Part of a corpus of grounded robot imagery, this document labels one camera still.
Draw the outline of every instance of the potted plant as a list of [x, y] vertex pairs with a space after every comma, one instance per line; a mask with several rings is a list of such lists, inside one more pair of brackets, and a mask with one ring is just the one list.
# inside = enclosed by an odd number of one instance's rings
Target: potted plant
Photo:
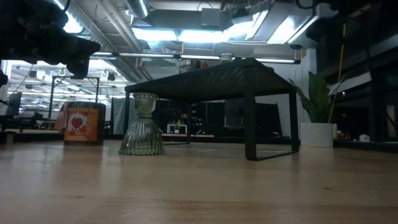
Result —
[[179, 134], [180, 133], [180, 128], [181, 126], [178, 123], [174, 124], [174, 133]]
[[296, 87], [303, 108], [307, 111], [311, 123], [302, 123], [300, 127], [301, 145], [314, 147], [333, 147], [333, 124], [328, 123], [332, 104], [330, 96], [337, 92], [341, 83], [348, 78], [348, 74], [343, 76], [341, 81], [329, 91], [325, 77], [308, 73], [308, 95], [289, 79], [290, 83]]

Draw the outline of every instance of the heart label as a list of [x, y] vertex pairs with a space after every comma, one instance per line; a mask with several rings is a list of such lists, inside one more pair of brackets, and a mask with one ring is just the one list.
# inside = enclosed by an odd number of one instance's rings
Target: heart label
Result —
[[72, 126], [75, 129], [78, 129], [83, 124], [83, 120], [81, 118], [73, 118], [72, 119]]

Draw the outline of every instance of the white planter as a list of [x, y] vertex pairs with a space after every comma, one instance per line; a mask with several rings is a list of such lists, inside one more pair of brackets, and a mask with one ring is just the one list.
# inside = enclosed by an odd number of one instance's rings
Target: white planter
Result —
[[302, 123], [301, 145], [333, 147], [333, 125], [328, 123]]

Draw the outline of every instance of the yellow cable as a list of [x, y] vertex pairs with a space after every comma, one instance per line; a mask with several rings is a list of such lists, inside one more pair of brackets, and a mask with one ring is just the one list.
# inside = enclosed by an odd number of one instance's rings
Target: yellow cable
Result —
[[[344, 24], [344, 26], [343, 26], [343, 43], [344, 43], [344, 37], [345, 36], [346, 36], [346, 24]], [[339, 66], [339, 69], [338, 69], [337, 83], [339, 83], [340, 79], [341, 79], [341, 69], [342, 69], [342, 66], [343, 66], [343, 55], [344, 55], [344, 44], [341, 45], [340, 66]], [[330, 110], [330, 114], [329, 114], [329, 122], [328, 123], [331, 122], [331, 116], [333, 114], [333, 110], [334, 109], [335, 109], [335, 102], [333, 102], [333, 104], [331, 105], [331, 110]]]

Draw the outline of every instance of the perforated metal top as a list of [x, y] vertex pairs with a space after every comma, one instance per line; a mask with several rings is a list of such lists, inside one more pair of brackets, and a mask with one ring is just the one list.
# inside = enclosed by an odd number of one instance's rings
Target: perforated metal top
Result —
[[186, 102], [241, 98], [244, 96], [245, 75], [254, 75], [256, 96], [295, 91], [288, 81], [254, 58], [138, 83], [126, 86], [125, 90], [155, 93], [160, 98]]

